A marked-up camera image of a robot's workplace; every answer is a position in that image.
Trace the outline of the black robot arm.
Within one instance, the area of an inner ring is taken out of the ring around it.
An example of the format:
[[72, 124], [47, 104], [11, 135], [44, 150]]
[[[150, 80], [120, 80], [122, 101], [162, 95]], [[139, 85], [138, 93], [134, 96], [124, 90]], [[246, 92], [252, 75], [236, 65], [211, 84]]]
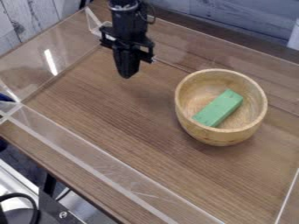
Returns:
[[100, 43], [114, 53], [116, 70], [124, 79], [138, 72], [140, 61], [154, 62], [155, 42], [147, 37], [148, 21], [144, 0], [108, 0], [112, 25], [99, 28]]

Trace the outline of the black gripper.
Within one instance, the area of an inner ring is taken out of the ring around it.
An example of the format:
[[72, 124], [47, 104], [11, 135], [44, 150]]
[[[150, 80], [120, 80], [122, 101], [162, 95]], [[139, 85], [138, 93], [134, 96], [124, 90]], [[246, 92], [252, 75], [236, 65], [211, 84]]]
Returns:
[[155, 42], [147, 37], [148, 3], [146, 1], [108, 1], [112, 27], [100, 28], [102, 45], [114, 49], [116, 70], [130, 79], [139, 71], [140, 60], [154, 62]]

